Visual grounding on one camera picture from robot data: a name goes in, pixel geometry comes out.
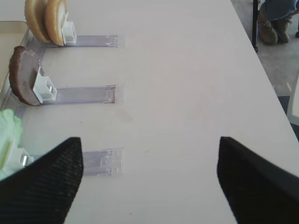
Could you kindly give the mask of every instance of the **top bun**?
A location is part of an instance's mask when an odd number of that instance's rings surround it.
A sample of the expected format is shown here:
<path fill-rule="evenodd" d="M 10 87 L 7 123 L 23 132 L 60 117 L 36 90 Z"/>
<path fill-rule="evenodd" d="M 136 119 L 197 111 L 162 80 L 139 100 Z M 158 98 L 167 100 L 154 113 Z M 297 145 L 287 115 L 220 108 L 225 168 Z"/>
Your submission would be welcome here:
<path fill-rule="evenodd" d="M 45 26 L 50 39 L 57 45 L 64 45 L 61 27 L 66 14 L 65 0 L 48 0 L 45 10 Z"/>

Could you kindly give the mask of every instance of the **jeans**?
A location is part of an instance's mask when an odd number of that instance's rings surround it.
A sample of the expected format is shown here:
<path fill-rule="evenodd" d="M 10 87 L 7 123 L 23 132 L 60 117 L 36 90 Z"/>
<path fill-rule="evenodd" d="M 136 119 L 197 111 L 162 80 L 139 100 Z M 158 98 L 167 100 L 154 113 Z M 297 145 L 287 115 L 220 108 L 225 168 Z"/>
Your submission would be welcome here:
<path fill-rule="evenodd" d="M 296 11 L 298 0 L 265 0 L 260 10 L 270 21 L 278 20 Z"/>

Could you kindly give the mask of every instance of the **person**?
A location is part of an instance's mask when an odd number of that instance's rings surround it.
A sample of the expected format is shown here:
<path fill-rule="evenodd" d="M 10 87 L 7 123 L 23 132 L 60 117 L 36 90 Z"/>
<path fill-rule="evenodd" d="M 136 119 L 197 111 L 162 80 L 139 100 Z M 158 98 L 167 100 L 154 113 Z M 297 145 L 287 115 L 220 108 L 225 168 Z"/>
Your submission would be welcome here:
<path fill-rule="evenodd" d="M 293 15 L 299 13 L 299 0 L 265 0 L 257 16 L 258 36 L 262 42 L 275 45 L 280 39 L 288 43 L 287 29 Z"/>

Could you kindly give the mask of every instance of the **white plastic clip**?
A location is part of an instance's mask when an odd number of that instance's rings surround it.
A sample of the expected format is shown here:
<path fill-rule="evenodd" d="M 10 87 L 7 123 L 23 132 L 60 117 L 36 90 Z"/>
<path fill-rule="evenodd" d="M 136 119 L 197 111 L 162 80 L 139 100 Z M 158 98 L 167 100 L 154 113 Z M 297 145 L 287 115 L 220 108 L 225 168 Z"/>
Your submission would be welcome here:
<path fill-rule="evenodd" d="M 57 89 L 48 76 L 41 76 L 40 70 L 41 67 L 39 66 L 33 92 L 41 103 L 43 103 L 43 101 L 54 101 L 56 99 Z"/>
<path fill-rule="evenodd" d="M 24 148 L 18 148 L 14 142 L 11 142 L 7 150 L 2 172 L 8 176 L 33 162 L 34 158 Z"/>
<path fill-rule="evenodd" d="M 63 22 L 62 28 L 61 28 L 64 44 L 76 43 L 76 41 L 77 41 L 77 35 L 76 35 L 74 23 L 66 21 L 68 14 L 69 14 L 68 12 L 65 14 L 64 22 Z"/>

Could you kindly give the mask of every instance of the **plastic holder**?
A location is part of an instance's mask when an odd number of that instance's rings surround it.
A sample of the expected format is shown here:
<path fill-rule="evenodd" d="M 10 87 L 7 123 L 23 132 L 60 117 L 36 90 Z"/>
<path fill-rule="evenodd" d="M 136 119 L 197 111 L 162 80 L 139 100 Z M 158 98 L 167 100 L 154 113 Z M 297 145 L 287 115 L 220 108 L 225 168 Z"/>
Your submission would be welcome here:
<path fill-rule="evenodd" d="M 34 161 L 24 148 L 18 148 L 14 142 L 9 144 L 6 155 L 2 156 L 4 161 L 0 169 L 0 179 L 23 169 Z"/>
<path fill-rule="evenodd" d="M 115 176 L 122 173 L 123 148 L 83 152 L 83 176 Z M 33 155 L 38 160 L 41 155 Z"/>
<path fill-rule="evenodd" d="M 40 106 L 92 103 L 114 104 L 117 98 L 116 94 L 119 90 L 116 91 L 116 85 L 108 85 L 100 87 L 58 88 L 56 91 L 55 101 L 43 101 Z M 14 111 L 15 116 L 22 119 L 23 113 L 28 106 L 29 105 L 21 103 L 10 90 L 0 110 L 9 108 Z"/>
<path fill-rule="evenodd" d="M 64 40 L 64 44 L 76 43 L 76 40 L 77 40 L 74 23 L 70 22 L 70 21 L 66 21 L 68 15 L 69 15 L 69 13 L 67 12 L 64 16 L 64 22 L 63 22 L 62 28 L 61 28 L 61 33 L 62 33 L 62 38 Z"/>
<path fill-rule="evenodd" d="M 58 46 L 51 43 L 42 43 L 34 36 L 28 42 L 27 47 L 32 49 L 38 54 L 40 60 L 43 60 L 43 56 L 48 48 L 74 48 L 74 47 L 91 47 L 91 48 L 118 48 L 124 43 L 118 35 L 77 35 L 76 43 L 67 42 L 64 46 Z"/>
<path fill-rule="evenodd" d="M 33 92 L 41 103 L 56 100 L 57 89 L 48 76 L 41 75 L 40 70 L 41 67 L 39 66 Z"/>

